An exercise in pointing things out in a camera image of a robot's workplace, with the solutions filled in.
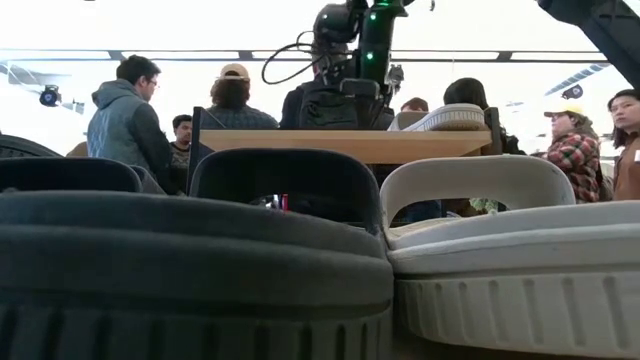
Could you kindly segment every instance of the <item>black slide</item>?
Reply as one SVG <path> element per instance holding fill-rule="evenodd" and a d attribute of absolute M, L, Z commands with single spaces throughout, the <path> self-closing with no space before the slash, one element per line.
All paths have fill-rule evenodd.
<path fill-rule="evenodd" d="M 325 154 L 354 170 L 327 177 L 362 180 L 342 192 L 368 232 L 230 201 L 0 195 L 0 359 L 389 359 L 375 181 Z"/>

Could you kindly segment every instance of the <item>wooden table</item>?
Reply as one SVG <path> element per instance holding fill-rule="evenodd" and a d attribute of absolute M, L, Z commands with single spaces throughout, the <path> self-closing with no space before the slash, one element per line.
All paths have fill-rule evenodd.
<path fill-rule="evenodd" d="M 214 149 L 305 148 L 333 150 L 365 164 L 405 164 L 459 157 L 491 143 L 489 131 L 202 130 L 200 143 Z"/>

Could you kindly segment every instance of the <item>gray jacket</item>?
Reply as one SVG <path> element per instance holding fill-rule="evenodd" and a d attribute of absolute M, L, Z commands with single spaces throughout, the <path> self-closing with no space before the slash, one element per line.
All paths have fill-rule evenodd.
<path fill-rule="evenodd" d="M 103 83 L 92 97 L 98 110 L 87 131 L 89 156 L 140 166 L 175 194 L 169 180 L 171 148 L 151 105 L 122 79 Z"/>

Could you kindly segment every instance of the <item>camera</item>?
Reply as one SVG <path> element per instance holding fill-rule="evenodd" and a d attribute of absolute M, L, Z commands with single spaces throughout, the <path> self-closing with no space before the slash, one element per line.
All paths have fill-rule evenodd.
<path fill-rule="evenodd" d="M 58 92 L 57 85 L 45 85 L 44 91 L 40 93 L 40 104 L 46 107 L 56 107 L 62 102 L 62 96 Z"/>

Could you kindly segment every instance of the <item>white ceiling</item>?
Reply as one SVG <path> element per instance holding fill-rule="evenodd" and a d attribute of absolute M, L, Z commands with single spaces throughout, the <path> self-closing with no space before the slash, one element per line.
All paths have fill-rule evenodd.
<path fill-rule="evenodd" d="M 0 48 L 271 50 L 309 30 L 327 2 L 12 0 L 3 3 L 0 34 L 11 36 L 2 36 Z M 532 0 L 436 0 L 435 11 L 429 7 L 427 0 L 407 7 L 409 17 L 396 21 L 395 49 L 596 50 Z"/>

